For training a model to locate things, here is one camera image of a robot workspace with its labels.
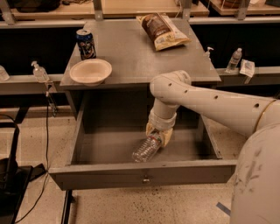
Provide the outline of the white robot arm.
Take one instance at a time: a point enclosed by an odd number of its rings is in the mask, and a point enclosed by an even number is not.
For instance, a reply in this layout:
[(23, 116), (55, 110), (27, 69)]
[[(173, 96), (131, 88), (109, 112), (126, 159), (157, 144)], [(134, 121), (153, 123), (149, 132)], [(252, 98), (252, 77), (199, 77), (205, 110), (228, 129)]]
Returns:
[(194, 87), (182, 70), (154, 77), (150, 91), (148, 132), (170, 130), (183, 106), (248, 138), (235, 168), (230, 224), (280, 224), (280, 101)]

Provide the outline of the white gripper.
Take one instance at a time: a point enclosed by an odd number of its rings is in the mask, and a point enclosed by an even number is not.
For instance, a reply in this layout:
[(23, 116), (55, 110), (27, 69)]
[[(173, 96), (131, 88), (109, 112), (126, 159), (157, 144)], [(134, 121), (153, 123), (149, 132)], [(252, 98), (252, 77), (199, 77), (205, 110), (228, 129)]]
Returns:
[(177, 114), (174, 114), (171, 118), (162, 118), (152, 109), (148, 117), (148, 123), (146, 124), (146, 136), (148, 137), (150, 134), (160, 131), (161, 144), (165, 147), (171, 140), (172, 127), (175, 125), (176, 117)]

